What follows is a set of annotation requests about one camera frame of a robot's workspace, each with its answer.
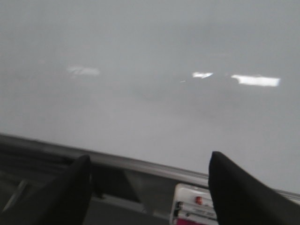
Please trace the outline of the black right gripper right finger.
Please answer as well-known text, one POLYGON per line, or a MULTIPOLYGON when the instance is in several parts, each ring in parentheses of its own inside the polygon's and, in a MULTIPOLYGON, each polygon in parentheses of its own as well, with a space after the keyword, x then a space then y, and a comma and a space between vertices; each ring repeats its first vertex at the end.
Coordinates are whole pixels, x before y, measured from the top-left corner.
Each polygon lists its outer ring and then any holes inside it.
POLYGON ((209 190, 220 225, 298 225, 300 206, 244 171, 221 152, 209 164, 209 190))

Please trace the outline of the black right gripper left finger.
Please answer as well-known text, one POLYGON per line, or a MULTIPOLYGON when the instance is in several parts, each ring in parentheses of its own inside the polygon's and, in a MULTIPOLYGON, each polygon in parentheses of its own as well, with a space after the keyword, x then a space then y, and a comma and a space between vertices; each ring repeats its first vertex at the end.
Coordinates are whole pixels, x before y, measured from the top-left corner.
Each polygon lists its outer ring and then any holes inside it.
POLYGON ((76 159, 63 173, 0 215, 2 225, 82 225, 92 187, 88 155, 76 159))

